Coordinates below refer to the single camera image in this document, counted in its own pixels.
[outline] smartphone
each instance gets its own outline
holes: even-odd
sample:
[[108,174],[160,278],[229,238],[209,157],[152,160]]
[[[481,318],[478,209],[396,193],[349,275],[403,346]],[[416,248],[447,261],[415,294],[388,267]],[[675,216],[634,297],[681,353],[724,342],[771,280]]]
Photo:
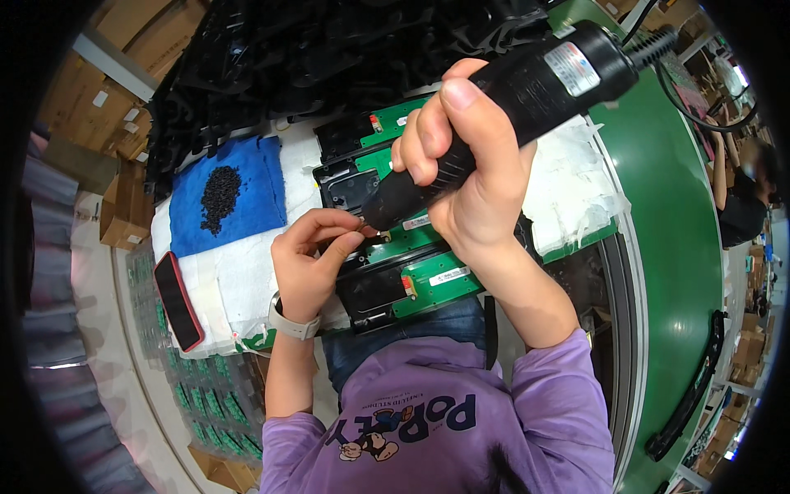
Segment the smartphone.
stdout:
[[153,270],[153,277],[175,340],[183,352],[189,352],[203,341],[205,335],[189,297],[186,296],[179,262],[172,252],[166,253],[159,261]]

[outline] watch strap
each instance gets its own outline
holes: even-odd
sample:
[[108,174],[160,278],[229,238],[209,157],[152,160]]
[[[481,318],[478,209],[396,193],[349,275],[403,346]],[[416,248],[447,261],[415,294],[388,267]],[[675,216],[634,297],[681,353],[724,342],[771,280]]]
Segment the watch strap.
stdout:
[[269,325],[274,328],[277,333],[287,334],[299,340],[306,340],[312,338],[318,332],[321,325],[321,316],[316,316],[315,319],[307,324],[299,324],[283,316],[283,304],[280,302],[280,293],[277,292],[272,297],[272,303],[269,306]]

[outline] phone screen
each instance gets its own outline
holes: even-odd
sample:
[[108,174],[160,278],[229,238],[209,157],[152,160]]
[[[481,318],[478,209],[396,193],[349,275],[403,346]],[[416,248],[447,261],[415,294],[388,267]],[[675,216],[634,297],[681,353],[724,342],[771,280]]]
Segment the phone screen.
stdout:
[[201,334],[192,320],[185,294],[181,291],[179,280],[175,276],[177,268],[173,262],[172,255],[165,255],[154,271],[154,278],[175,339],[179,342],[181,350],[186,351],[201,340]]

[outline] electric screwdriver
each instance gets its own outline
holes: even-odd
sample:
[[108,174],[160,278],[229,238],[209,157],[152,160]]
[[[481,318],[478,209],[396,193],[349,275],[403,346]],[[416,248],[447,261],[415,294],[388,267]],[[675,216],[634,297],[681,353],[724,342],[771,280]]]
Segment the electric screwdriver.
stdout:
[[[601,101],[613,101],[639,80],[639,71],[667,54],[678,38],[664,26],[623,51],[607,29],[580,21],[542,43],[511,51],[469,78],[505,111],[519,147]],[[475,170],[469,146],[453,130],[450,149],[438,158],[436,180],[414,184],[408,172],[389,173],[362,204],[365,223],[390,230],[457,190]]]

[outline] jeans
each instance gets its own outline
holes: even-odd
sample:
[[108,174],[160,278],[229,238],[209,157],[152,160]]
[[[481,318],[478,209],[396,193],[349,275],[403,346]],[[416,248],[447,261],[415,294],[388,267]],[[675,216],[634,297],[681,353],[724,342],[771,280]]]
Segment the jeans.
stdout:
[[485,352],[485,318],[477,297],[466,297],[362,336],[341,331],[322,337],[332,387],[339,396],[345,382],[366,358],[395,341],[423,336],[449,336],[460,343],[474,343]]

